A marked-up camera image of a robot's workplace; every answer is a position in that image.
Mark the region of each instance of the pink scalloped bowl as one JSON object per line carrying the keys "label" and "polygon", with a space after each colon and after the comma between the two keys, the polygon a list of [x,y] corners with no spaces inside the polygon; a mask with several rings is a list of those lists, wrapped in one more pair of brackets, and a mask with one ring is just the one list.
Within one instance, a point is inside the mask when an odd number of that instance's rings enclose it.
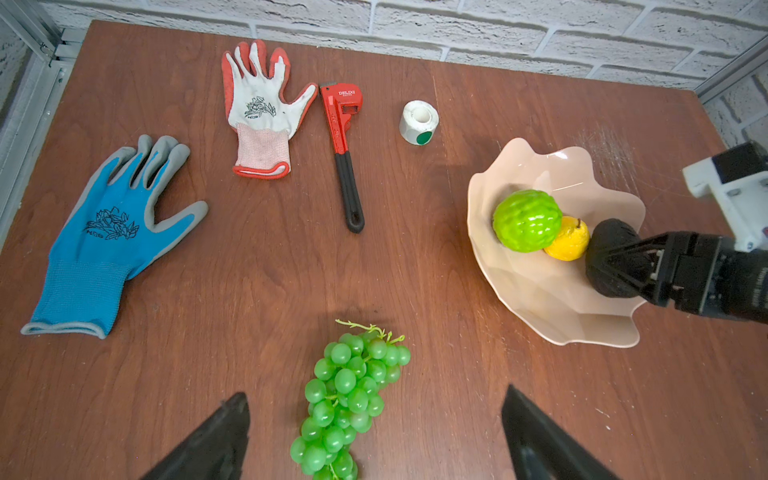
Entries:
{"label": "pink scalloped bowl", "polygon": [[543,250],[518,253],[493,231],[496,207],[516,190],[543,190],[563,214],[581,218],[590,231],[607,218],[635,230],[645,218],[643,202],[608,190],[594,179],[592,158],[580,147],[540,155],[522,138],[504,146],[493,164],[469,181],[467,226],[475,259],[498,298],[536,333],[552,343],[597,343],[631,347],[640,341],[632,313],[645,300],[607,298],[584,273],[584,258],[556,260]]}

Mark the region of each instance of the grape stem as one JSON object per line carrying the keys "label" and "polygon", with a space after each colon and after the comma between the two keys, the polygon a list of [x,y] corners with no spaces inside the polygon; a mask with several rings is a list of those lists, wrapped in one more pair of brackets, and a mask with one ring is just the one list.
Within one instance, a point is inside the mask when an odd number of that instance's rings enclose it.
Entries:
{"label": "grape stem", "polygon": [[369,326],[360,325],[359,323],[354,322],[345,322],[344,320],[336,319],[336,323],[340,323],[341,325],[347,325],[349,328],[361,328],[365,330],[366,332],[376,332],[380,339],[384,339],[386,337],[386,344],[387,345],[394,345],[397,342],[402,342],[406,339],[405,335],[401,335],[397,337],[396,339],[392,339],[392,332],[385,332],[381,327],[378,327],[374,324],[370,324]]}

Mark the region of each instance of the table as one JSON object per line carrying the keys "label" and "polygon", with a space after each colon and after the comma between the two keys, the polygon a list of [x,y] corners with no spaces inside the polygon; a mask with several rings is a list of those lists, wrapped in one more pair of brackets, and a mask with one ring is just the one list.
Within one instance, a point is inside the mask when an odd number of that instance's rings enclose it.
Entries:
{"label": "table", "polygon": [[[243,390],[244,478],[306,478],[288,447],[304,384],[343,318],[404,333],[413,360],[353,454],[364,479],[514,478],[499,410],[513,382],[622,478],[768,476],[768,327],[644,305],[631,349],[552,345],[503,307],[466,229],[469,178],[505,142],[587,148],[604,186],[645,202],[643,237],[728,233],[680,169],[723,150],[690,91],[283,45],[286,90],[358,84],[348,133],[366,215],[343,220],[316,101],[283,180],[235,176],[220,56],[238,38],[95,22],[0,255],[0,478],[138,478]],[[433,104],[424,147],[397,130]],[[129,282],[106,340],[18,333],[83,186],[139,134],[192,155],[157,208],[207,218]]]}

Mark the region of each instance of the pink knit cuff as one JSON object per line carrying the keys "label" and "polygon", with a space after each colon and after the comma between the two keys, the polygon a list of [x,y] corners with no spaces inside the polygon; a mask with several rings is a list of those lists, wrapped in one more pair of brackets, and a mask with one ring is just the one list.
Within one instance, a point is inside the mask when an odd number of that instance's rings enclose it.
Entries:
{"label": "pink knit cuff", "polygon": [[288,131],[254,130],[237,124],[237,162],[232,170],[241,177],[274,179],[290,172]]}

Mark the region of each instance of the white tape roll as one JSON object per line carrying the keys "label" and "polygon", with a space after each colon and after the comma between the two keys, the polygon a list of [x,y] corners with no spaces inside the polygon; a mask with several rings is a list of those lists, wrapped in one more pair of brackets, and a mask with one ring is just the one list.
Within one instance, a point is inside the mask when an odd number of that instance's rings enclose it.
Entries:
{"label": "white tape roll", "polygon": [[402,109],[400,134],[414,145],[427,144],[432,139],[440,118],[437,110],[421,100],[410,101]]}

